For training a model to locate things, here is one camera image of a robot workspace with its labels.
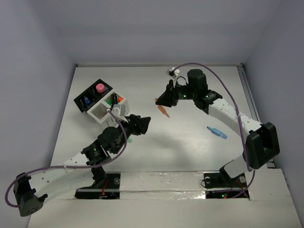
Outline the pink-capped clear pencil tube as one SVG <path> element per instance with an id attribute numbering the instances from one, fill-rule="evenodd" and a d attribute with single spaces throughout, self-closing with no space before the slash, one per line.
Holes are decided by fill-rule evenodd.
<path id="1" fill-rule="evenodd" d="M 99 94 L 102 94 L 105 92 L 105 86 L 102 83 L 97 84 L 95 88 Z"/>

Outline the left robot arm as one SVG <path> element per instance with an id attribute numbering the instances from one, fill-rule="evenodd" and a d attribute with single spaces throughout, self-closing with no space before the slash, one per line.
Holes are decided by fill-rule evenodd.
<path id="1" fill-rule="evenodd" d="M 131 135 L 143 135 L 148 131 L 150 117 L 131 114 L 116 117 L 109 112 L 111 125 L 89 146 L 60 165 L 37 168 L 19 174 L 11 188 L 21 217 L 39 211 L 48 201 L 71 190 L 84 186 L 85 177 L 91 188 L 103 188 L 107 175 L 103 166 L 116 160 L 126 149 Z"/>

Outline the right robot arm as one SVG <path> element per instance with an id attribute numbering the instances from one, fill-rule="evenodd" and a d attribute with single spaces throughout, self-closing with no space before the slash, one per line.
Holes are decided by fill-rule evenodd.
<path id="1" fill-rule="evenodd" d="M 191 69 L 185 85 L 177 82 L 179 70 L 171 67 L 167 74 L 171 79 L 156 105 L 173 107 L 179 100 L 192 100 L 198 109 L 220 120 L 241 137 L 243 153 L 220 169 L 218 180 L 223 186 L 230 186 L 238 175 L 259 169 L 280 153 L 276 127 L 270 122 L 262 124 L 249 118 L 222 95 L 210 90 L 202 70 Z"/>

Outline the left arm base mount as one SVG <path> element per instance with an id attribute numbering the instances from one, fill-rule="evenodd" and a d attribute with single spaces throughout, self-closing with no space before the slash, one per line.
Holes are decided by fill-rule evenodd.
<path id="1" fill-rule="evenodd" d="M 106 173 L 103 167 L 91 169 L 93 183 L 75 191 L 80 200 L 117 200 L 120 198 L 121 173 Z"/>

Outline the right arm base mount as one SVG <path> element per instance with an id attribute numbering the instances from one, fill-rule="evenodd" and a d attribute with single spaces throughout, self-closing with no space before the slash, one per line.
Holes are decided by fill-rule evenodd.
<path id="1" fill-rule="evenodd" d="M 249 199 L 244 173 L 231 178 L 224 171 L 224 168 L 221 168 L 218 172 L 204 173 L 200 184 L 206 190 L 207 199 Z"/>

